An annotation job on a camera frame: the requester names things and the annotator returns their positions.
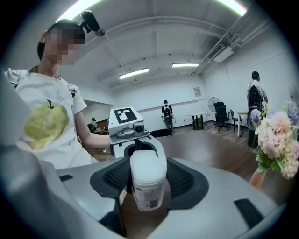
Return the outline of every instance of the fluorescent light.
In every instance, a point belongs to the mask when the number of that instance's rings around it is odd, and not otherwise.
[[[56,22],[58,22],[60,19],[69,19],[72,20],[76,16],[78,16],[81,12],[83,12],[85,9],[91,7],[93,4],[102,1],[102,0],[79,0],[76,2],[73,6],[71,6],[69,9],[67,9],[58,19]]]
[[[145,72],[149,72],[149,69],[146,68],[146,69],[142,69],[142,70],[133,71],[129,74],[120,76],[120,79],[122,80],[124,78],[131,77],[131,76],[138,75],[138,74],[145,73]]]
[[[197,67],[199,63],[178,63],[172,64],[172,67]]]
[[[233,9],[236,13],[238,13],[241,16],[243,16],[247,12],[246,8],[244,8],[237,1],[234,1],[234,0],[217,0],[217,1],[225,4],[226,6]]]

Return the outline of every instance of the white t-shirt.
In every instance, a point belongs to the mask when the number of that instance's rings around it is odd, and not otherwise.
[[[257,80],[252,80],[251,81],[251,83],[250,83],[250,85],[248,87],[248,90],[247,90],[247,95],[248,95],[249,89],[252,86],[255,86],[260,91],[260,93],[263,95],[263,97],[267,97],[267,94],[266,94],[266,91],[265,91],[264,87]]]
[[[76,86],[73,97],[68,83],[30,73],[18,83],[16,92],[32,110],[17,146],[32,151],[39,160],[56,169],[90,164],[90,154],[78,142],[74,115],[87,107]]]

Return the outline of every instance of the backpack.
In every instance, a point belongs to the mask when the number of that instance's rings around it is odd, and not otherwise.
[[[12,70],[10,68],[8,68],[7,72],[4,72],[9,82],[15,89],[17,88],[18,84],[21,83],[23,79],[29,75],[29,73],[30,70]],[[67,87],[69,88],[71,95],[74,97],[76,95],[74,86],[67,83]]]
[[[163,111],[164,118],[168,118],[168,117],[172,118],[171,117],[171,110],[169,108],[169,105],[167,105],[167,106],[164,105],[163,108],[164,108],[164,111]]]
[[[258,109],[263,107],[263,95],[255,85],[248,90],[248,105],[249,107],[255,106]]]

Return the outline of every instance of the wooden floor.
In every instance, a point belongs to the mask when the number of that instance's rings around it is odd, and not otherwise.
[[[188,131],[193,131],[192,126],[175,128],[175,135],[183,134]],[[233,127],[230,127],[229,130],[222,128],[220,131],[218,131],[218,128],[215,129],[215,125],[213,125],[213,122],[208,122],[204,124],[204,131],[209,132],[213,135],[217,135],[225,140],[229,140],[229,141],[232,140],[232,142],[247,148],[247,139],[249,135],[247,128],[243,129],[244,135],[241,138],[237,136],[237,131],[238,131],[237,126],[235,127],[235,132]],[[110,154],[110,148],[106,149],[107,152],[103,152],[104,150],[103,148],[90,148],[86,146],[83,146],[83,148],[85,148],[88,151],[88,153],[91,154],[92,157],[96,158],[100,162],[114,159],[114,156]]]

